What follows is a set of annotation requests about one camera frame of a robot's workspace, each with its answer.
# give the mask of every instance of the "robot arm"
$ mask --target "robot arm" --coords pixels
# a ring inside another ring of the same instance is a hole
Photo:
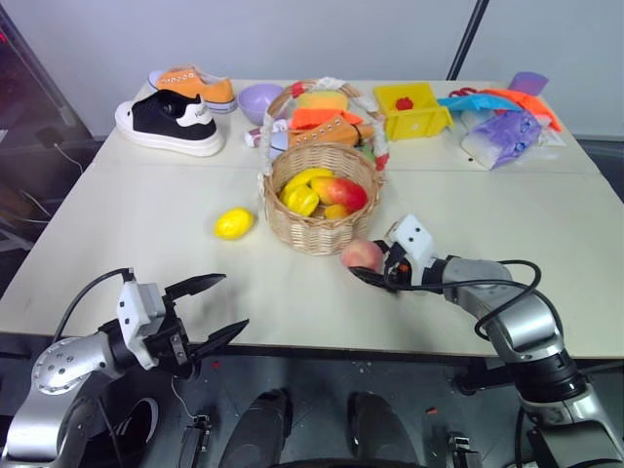
[[[14,417],[1,467],[78,466],[106,386],[138,366],[188,377],[201,360],[227,344],[248,321],[193,345],[175,300],[199,293],[225,275],[190,278],[165,289],[125,277],[117,319],[95,334],[69,337],[46,349],[32,370],[28,396]]]
[[[413,215],[389,231],[391,247],[384,282],[403,257],[411,266],[417,289],[442,293],[445,299],[477,320],[515,299],[525,288],[488,284],[511,282],[504,264],[459,257],[440,259],[433,239]],[[487,280],[473,286],[439,288]],[[535,424],[529,439],[536,454],[544,453],[543,466],[592,466],[599,460],[624,464],[624,447],[592,385],[568,356],[558,317],[542,294],[525,294],[521,300],[484,322],[487,337],[514,377],[521,404]]]

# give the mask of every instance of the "orange cloth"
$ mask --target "orange cloth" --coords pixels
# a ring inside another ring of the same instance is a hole
[[[552,127],[557,132],[560,132],[562,130],[562,126],[559,124],[555,113],[548,107],[546,107],[546,105],[541,100],[539,100],[539,97],[537,96],[532,96],[526,93],[522,93],[520,91],[513,90],[487,89],[480,91],[480,93],[487,93],[489,95],[507,98],[519,105],[522,109],[526,109],[533,115],[547,115],[550,118],[550,127]]]
[[[295,109],[291,118],[291,130],[312,130],[337,116],[351,125],[364,122],[359,115],[342,109]]]

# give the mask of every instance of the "basket handle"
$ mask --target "basket handle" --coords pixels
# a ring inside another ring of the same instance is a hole
[[[269,108],[264,113],[264,121],[260,130],[259,151],[264,158],[262,174],[269,176],[273,161],[271,160],[271,135],[273,123],[278,115],[280,115],[300,94],[308,91],[340,91],[345,94],[356,106],[365,110],[371,118],[371,124],[374,128],[373,137],[373,153],[375,156],[375,166],[378,171],[383,171],[388,162],[388,143],[386,142],[383,132],[383,115],[379,113],[377,104],[363,96],[357,89],[349,85],[345,81],[337,80],[331,77],[321,78],[319,80],[301,80],[287,86],[279,96],[277,96]]]

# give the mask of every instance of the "black sneaker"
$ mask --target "black sneaker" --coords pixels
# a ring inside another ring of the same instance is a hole
[[[119,104],[115,121],[122,134],[142,146],[205,157],[224,144],[199,95],[191,98],[170,90],[157,91],[143,100]]]

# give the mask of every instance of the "purple object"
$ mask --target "purple object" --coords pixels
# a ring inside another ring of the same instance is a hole
[[[508,90],[520,91],[532,96],[539,96],[548,84],[548,78],[532,71],[519,71],[511,80]]]
[[[264,121],[264,112],[283,90],[281,86],[270,83],[251,85],[238,94],[238,105],[245,117],[253,124],[261,126]]]
[[[497,148],[498,157],[491,167],[494,169],[518,158],[537,141],[541,130],[530,112],[508,110],[478,125],[470,133],[487,139],[491,147]]]

